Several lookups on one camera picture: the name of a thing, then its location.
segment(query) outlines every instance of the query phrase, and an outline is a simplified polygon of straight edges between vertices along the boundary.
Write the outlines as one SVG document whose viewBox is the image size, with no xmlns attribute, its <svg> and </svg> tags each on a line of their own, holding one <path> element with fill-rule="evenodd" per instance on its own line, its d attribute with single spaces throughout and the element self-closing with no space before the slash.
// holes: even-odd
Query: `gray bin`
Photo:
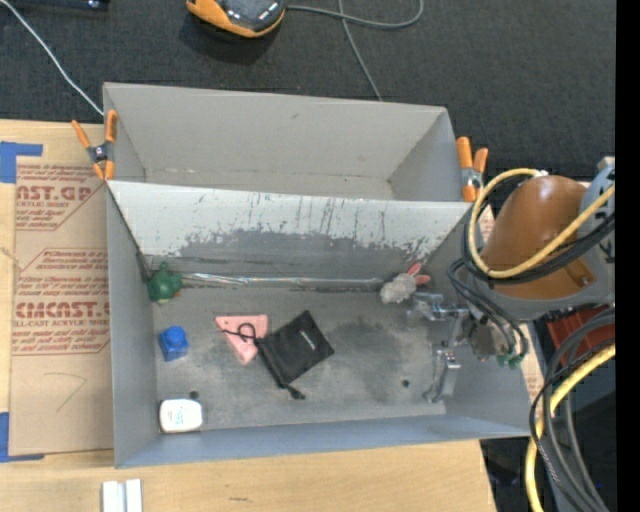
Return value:
<svg viewBox="0 0 640 512">
<path fill-rule="evenodd" d="M 382 284 L 415 262 L 444 269 L 469 205 L 446 109 L 276 94 L 105 84 L 120 117 L 108 182 L 117 467 L 527 435 L 522 374 L 457 349 L 452 397 L 428 403 L 449 325 L 409 326 Z M 149 300 L 166 261 L 187 286 Z M 335 354 L 279 389 L 237 361 L 215 317 L 311 312 Z M 160 332 L 185 328 L 165 362 Z M 199 432 L 163 434 L 162 400 L 193 392 Z"/>
</svg>

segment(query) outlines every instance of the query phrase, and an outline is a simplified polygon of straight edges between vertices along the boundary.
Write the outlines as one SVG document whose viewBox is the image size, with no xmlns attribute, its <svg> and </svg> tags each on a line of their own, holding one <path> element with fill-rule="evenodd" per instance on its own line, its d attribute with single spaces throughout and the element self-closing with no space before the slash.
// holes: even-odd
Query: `black carpet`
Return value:
<svg viewBox="0 0 640 512">
<path fill-rule="evenodd" d="M 183 0 L 112 0 L 105 13 L 19 5 L 99 104 L 105 81 L 375 99 L 334 19 L 288 12 L 265 39 L 228 42 Z M 346 0 L 345 10 L 400 21 L 417 5 Z M 490 177 L 535 167 L 588 179 L 615 154 L 616 16 L 614 0 L 438 0 L 407 29 L 351 30 L 384 100 L 447 107 L 456 136 L 489 147 Z M 0 118 L 101 121 L 1 5 Z M 522 440 L 483 446 L 499 509 L 528 510 Z"/>
</svg>

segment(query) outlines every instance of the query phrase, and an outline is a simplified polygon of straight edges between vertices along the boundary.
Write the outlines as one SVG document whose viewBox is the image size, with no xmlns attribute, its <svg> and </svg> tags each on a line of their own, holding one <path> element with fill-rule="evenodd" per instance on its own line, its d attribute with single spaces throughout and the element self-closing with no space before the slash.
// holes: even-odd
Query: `yellow cable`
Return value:
<svg viewBox="0 0 640 512">
<path fill-rule="evenodd" d="M 551 396 L 551 412 L 553 413 L 558 404 L 564 399 L 565 396 L 569 394 L 569 392 L 579 383 L 581 382 L 587 375 L 593 372 L 599 366 L 602 366 L 609 359 L 615 357 L 616 355 L 616 345 L 615 343 L 606 349 L 598 352 L 595 356 L 593 356 L 588 361 L 584 362 L 580 365 L 574 372 L 567 377 L 567 379 L 554 391 Z M 538 418 L 536 423 L 536 433 L 538 438 L 542 436 L 544 432 L 544 421 L 542 418 Z M 533 439 L 529 441 L 529 446 L 527 448 L 527 455 L 525 458 L 525 485 L 527 488 L 527 495 L 529 496 L 529 503 L 533 509 L 533 512 L 544 512 L 542 505 L 540 504 L 540 498 L 538 497 L 538 488 L 536 485 L 536 454 L 538 453 L 538 447 Z"/>
<path fill-rule="evenodd" d="M 504 172 L 496 176 L 489 184 L 482 190 L 476 202 L 473 205 L 473 210 L 471 211 L 471 219 L 469 221 L 469 233 L 467 237 L 469 250 L 471 252 L 471 257 L 473 258 L 476 266 L 482 270 L 489 277 L 493 277 L 495 279 L 506 279 L 508 277 L 513 277 L 522 272 L 525 272 L 535 265 L 540 263 L 544 258 L 546 258 L 549 254 L 555 251 L 561 244 L 563 244 L 573 233 L 575 233 L 582 224 L 584 224 L 593 213 L 604 205 L 609 198 L 615 193 L 615 183 L 611 185 L 602 195 L 600 195 L 593 203 L 591 203 L 580 215 L 578 215 L 571 224 L 569 224 L 556 238 L 554 238 L 551 242 L 549 242 L 544 249 L 541 249 L 537 254 L 529 258 L 524 263 L 520 263 L 519 265 L 512 267 L 507 270 L 491 270 L 489 266 L 482 260 L 480 254 L 478 253 L 478 249 L 475 243 L 475 233 L 476 233 L 476 223 L 478 221 L 478 215 L 480 213 L 480 208 L 482 207 L 485 199 L 489 195 L 489 192 L 493 188 L 495 188 L 498 183 L 501 181 L 510 178 L 511 176 L 517 175 L 526 175 L 526 176 L 540 176 L 540 171 L 536 171 L 534 169 L 513 169 L 511 171 Z"/>
</svg>

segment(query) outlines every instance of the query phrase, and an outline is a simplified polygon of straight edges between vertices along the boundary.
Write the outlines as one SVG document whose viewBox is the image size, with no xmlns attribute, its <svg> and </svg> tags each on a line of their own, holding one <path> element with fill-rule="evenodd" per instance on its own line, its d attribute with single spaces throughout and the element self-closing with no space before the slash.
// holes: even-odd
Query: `black pouch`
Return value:
<svg viewBox="0 0 640 512">
<path fill-rule="evenodd" d="M 309 311 L 255 344 L 278 385 L 297 400 L 305 396 L 290 384 L 334 353 Z"/>
</svg>

